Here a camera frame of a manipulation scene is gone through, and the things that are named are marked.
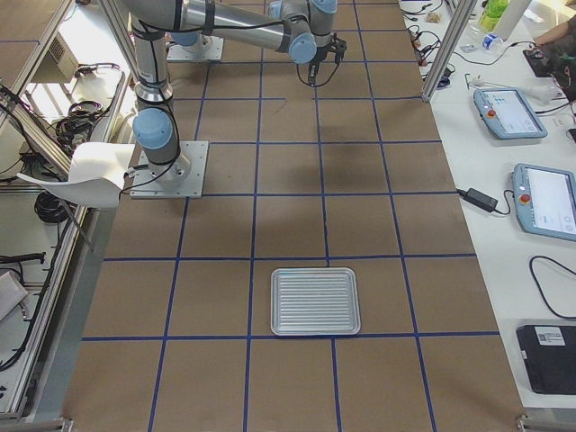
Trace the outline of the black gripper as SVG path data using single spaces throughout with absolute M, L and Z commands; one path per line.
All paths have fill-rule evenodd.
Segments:
M 310 61 L 310 64 L 308 65 L 307 83 L 309 85 L 317 84 L 319 65 L 327 58 L 329 53 L 335 53 L 335 52 L 336 52 L 336 45 L 334 39 L 330 39 L 327 44 L 317 47 L 316 54 L 314 58 Z

